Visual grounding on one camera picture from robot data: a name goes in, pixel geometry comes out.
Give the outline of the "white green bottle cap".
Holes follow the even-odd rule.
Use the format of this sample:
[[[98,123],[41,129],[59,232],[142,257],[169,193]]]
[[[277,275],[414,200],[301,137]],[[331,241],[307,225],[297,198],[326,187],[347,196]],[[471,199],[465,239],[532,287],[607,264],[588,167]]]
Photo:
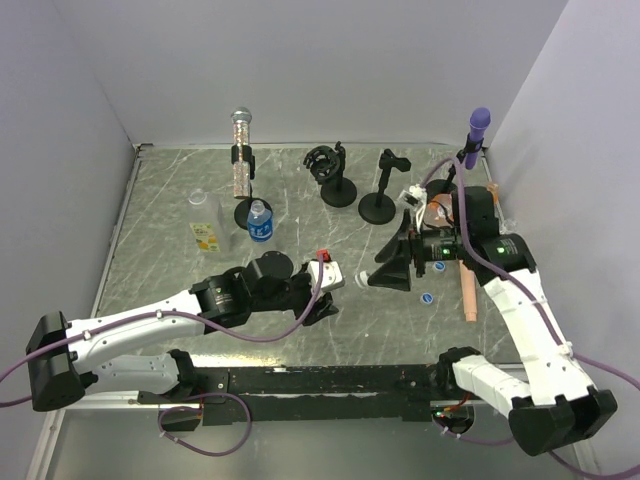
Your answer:
[[[366,271],[361,271],[359,273],[357,273],[354,277],[356,284],[360,287],[360,288],[367,288],[369,286],[368,284],[368,280],[369,280],[369,274]]]

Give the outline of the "white blue Pocari cap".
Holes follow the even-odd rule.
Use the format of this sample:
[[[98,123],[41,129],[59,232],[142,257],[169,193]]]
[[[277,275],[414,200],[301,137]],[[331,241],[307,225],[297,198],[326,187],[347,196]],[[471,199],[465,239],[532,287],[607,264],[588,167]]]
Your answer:
[[[420,300],[425,305],[430,305],[434,301],[433,296],[428,292],[423,293],[420,297]]]

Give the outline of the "blue label water bottle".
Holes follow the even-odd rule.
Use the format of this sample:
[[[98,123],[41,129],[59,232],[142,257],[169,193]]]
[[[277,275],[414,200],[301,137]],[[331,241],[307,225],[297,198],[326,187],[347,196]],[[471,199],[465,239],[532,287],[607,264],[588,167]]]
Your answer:
[[[273,237],[273,214],[259,199],[252,201],[248,217],[247,230],[252,241],[266,243]]]

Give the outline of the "clear white-capped tea bottle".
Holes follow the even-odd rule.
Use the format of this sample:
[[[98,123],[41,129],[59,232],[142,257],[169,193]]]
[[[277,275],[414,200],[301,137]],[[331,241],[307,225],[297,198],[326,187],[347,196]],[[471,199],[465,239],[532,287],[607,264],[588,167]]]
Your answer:
[[[231,252],[230,234],[220,200],[201,188],[188,197],[189,228],[202,252]]]

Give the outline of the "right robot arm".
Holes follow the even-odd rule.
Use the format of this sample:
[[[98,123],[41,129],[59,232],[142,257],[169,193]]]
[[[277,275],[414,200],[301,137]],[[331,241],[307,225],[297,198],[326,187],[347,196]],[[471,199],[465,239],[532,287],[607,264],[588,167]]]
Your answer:
[[[433,261],[461,261],[502,316],[527,378],[490,363],[472,347],[441,354],[430,381],[448,398],[470,393],[507,418],[520,448],[537,456],[593,437],[617,411],[598,389],[561,334],[542,289],[535,260],[518,234],[502,234],[493,198],[482,187],[454,193],[453,221],[421,228],[405,208],[398,230],[376,255],[371,287],[411,289]]]

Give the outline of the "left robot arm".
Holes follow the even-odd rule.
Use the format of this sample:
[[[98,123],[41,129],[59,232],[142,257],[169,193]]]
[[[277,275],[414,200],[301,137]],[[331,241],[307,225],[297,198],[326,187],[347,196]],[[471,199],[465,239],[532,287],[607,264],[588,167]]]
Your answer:
[[[214,332],[275,342],[280,335],[241,335],[236,329],[255,313],[286,311],[296,327],[311,326],[337,313],[331,293],[344,283],[339,264],[325,250],[298,271],[288,256],[270,251],[133,310],[73,321],[60,311],[46,314],[26,347],[31,406],[48,412],[87,395],[134,390],[187,401],[198,386],[190,355],[172,350],[143,357],[136,350]]]

